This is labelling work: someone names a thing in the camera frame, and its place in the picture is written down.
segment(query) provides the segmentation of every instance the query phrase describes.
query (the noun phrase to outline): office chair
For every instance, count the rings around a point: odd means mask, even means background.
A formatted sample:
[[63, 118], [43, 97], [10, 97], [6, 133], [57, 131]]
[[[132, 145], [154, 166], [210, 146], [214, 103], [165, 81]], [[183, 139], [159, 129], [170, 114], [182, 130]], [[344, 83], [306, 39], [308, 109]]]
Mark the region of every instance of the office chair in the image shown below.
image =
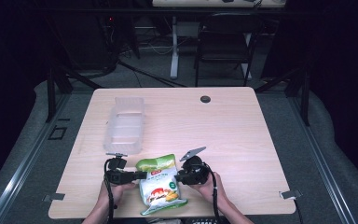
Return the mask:
[[199, 85], [200, 62], [203, 63], [235, 63], [236, 69], [241, 63], [247, 63], [243, 86], [249, 76], [255, 41], [264, 24], [256, 16], [245, 13], [215, 13], [200, 22], [198, 46], [194, 68], [196, 83]]

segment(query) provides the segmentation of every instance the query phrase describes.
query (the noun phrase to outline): snack bag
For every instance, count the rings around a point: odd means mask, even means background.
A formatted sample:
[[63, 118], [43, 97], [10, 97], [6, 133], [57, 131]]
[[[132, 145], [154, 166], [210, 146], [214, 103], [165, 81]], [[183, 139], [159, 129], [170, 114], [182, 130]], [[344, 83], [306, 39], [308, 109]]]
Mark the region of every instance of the snack bag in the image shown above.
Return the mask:
[[175, 179], [177, 170], [175, 156], [166, 155], [155, 159], [144, 159], [136, 163], [138, 171], [147, 172], [147, 178], [139, 181], [139, 189], [144, 204], [149, 208], [141, 212], [149, 215], [164, 208], [175, 208], [187, 204], [181, 199]]

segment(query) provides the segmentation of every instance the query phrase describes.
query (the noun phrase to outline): human arm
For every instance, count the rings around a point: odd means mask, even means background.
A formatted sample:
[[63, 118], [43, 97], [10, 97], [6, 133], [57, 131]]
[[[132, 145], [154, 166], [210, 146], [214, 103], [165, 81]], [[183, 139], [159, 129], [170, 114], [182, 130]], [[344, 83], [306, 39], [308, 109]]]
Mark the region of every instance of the human arm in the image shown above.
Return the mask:
[[[216, 178], [217, 186], [217, 208], [228, 219], [231, 224], [251, 224], [249, 218], [244, 216], [240, 210], [232, 203], [226, 195], [223, 188], [222, 179], [218, 173], [213, 173]], [[203, 185], [191, 185], [192, 189], [198, 191], [202, 197], [209, 203], [213, 203], [213, 177], [211, 174]]]
[[[127, 189], [135, 188], [134, 183], [126, 185], [114, 186], [110, 184], [112, 190], [114, 203], [118, 204], [123, 196], [123, 193]], [[98, 195], [97, 203], [94, 208], [91, 210], [89, 215], [83, 221], [83, 224], [95, 224], [95, 223], [104, 223], [109, 214], [109, 195], [104, 182], [101, 184], [100, 194]]]

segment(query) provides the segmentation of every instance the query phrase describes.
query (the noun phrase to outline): plastic storage bin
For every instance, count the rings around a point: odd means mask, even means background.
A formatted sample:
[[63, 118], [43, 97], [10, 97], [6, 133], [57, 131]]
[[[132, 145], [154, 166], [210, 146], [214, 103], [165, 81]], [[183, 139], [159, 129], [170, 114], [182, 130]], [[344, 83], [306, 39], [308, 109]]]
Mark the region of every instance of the plastic storage bin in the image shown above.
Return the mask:
[[144, 98], [116, 97], [115, 100], [103, 147], [108, 154], [137, 154], [142, 149], [144, 135]]

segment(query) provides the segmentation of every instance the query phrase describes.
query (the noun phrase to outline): desk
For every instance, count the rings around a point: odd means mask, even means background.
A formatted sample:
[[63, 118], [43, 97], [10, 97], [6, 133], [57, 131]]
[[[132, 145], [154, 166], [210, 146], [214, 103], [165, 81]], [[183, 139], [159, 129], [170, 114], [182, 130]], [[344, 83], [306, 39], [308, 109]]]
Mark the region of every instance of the desk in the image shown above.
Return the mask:
[[[244, 0], [234, 0], [233, 2], [225, 3], [222, 0], [153, 0], [153, 7], [247, 7], [251, 8], [255, 5], [253, 2]], [[283, 8], [285, 3], [276, 3], [273, 0], [263, 0], [260, 7], [262, 8]], [[177, 78], [179, 55], [177, 49], [177, 32], [176, 32], [176, 17], [172, 18], [172, 63], [171, 63], [171, 78]], [[247, 63], [241, 64], [243, 75], [248, 68]]]
[[[211, 97], [208, 104], [200, 97]], [[199, 156], [222, 177], [228, 198], [246, 215], [291, 214], [291, 200], [280, 197], [287, 185], [255, 92], [251, 88], [99, 89], [94, 92], [53, 201], [51, 218], [83, 218], [96, 203], [103, 180], [103, 138], [118, 96], [145, 99], [145, 131], [140, 154], [125, 158], [126, 169], [137, 161], [206, 147]], [[213, 216], [213, 206], [193, 189], [179, 184], [188, 204], [156, 212], [151, 217]], [[115, 217], [141, 217], [146, 209], [139, 189], [125, 192]]]

